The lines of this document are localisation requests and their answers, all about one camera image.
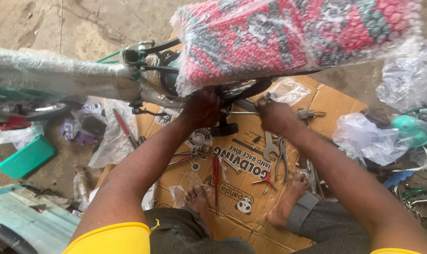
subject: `bare foot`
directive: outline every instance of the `bare foot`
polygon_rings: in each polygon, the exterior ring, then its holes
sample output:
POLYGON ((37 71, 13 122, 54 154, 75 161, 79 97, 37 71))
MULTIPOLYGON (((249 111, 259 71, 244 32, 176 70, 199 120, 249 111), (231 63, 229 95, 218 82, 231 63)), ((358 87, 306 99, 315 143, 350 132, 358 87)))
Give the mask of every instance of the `bare foot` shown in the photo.
POLYGON ((268 221, 278 228, 286 228, 287 218, 295 206, 298 199, 304 196, 304 191, 309 190, 309 183, 306 176, 298 171, 295 173, 290 186, 282 194, 278 203, 269 211, 268 221))
POLYGON ((201 185, 195 185, 184 195, 184 205, 198 212, 210 234, 210 240, 213 240, 213 228, 209 218, 209 208, 204 188, 201 185))

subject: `spanner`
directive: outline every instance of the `spanner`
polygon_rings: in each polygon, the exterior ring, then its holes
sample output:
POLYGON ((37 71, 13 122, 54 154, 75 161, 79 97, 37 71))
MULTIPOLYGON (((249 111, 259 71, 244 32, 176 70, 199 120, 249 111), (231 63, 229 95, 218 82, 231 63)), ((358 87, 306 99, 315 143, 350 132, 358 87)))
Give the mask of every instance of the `spanner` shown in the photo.
POLYGON ((265 131, 265 149, 263 149, 263 158, 270 160, 270 153, 274 152, 279 156, 279 148, 273 144, 271 132, 265 131))
POLYGON ((225 162, 227 162, 234 170, 237 171, 237 174, 240 174, 242 171, 244 171, 243 169, 237 167, 234 163, 232 163, 230 160, 228 160, 226 158, 226 155, 221 155, 221 159, 224 160, 225 162))

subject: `concrete floor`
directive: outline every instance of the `concrete floor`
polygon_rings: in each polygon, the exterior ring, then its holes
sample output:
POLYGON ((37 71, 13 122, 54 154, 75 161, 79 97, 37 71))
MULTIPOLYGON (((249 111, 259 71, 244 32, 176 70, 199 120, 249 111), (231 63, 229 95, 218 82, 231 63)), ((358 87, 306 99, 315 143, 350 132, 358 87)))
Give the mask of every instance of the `concrete floor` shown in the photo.
MULTIPOLYGON (((136 41, 166 41, 172 31, 168 21, 174 11, 178 6, 195 2, 199 1, 63 0, 62 11, 61 0, 3 0, 0 1, 0 47, 45 49, 69 58, 93 61, 136 41)), ((427 0, 423 6, 421 17, 427 37, 427 0)), ((382 66, 383 62, 379 61, 337 67, 311 77, 368 105, 382 106, 389 113, 393 109, 380 102, 374 92, 381 83, 382 66)), ((48 124, 46 132, 58 156, 27 180, 70 197, 74 167, 88 164, 95 145, 68 144, 59 133, 61 124, 62 120, 48 124)), ((1 155, 8 156, 14 151, 10 144, 0 145, 1 155)), ((94 185, 101 170, 88 169, 88 172, 94 185)), ((0 173, 0 185, 13 182, 15 180, 0 173)))

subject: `hand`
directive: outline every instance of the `hand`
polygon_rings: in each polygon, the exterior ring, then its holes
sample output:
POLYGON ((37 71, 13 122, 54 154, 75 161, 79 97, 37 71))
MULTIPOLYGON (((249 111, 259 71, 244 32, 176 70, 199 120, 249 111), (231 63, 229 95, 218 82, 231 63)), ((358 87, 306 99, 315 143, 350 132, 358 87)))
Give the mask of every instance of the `hand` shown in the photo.
POLYGON ((260 112, 262 128, 276 135, 284 136, 289 141, 293 141, 290 139, 295 138, 300 130, 307 129, 306 124, 298 119, 298 116, 286 103, 267 103, 257 109, 260 112))
POLYGON ((194 129, 212 127, 220 120, 220 104, 214 89, 203 88, 187 102, 179 118, 192 124, 194 129))

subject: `red bubble wrap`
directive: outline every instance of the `red bubble wrap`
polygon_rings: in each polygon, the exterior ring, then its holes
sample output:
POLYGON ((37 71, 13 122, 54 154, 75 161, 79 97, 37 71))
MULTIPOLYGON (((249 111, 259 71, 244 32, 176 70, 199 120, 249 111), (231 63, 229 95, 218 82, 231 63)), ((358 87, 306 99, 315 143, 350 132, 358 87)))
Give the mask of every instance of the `red bubble wrap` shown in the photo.
POLYGON ((419 34, 419 9, 417 0, 219 0, 180 7, 171 19, 184 43, 178 93, 387 57, 419 34))

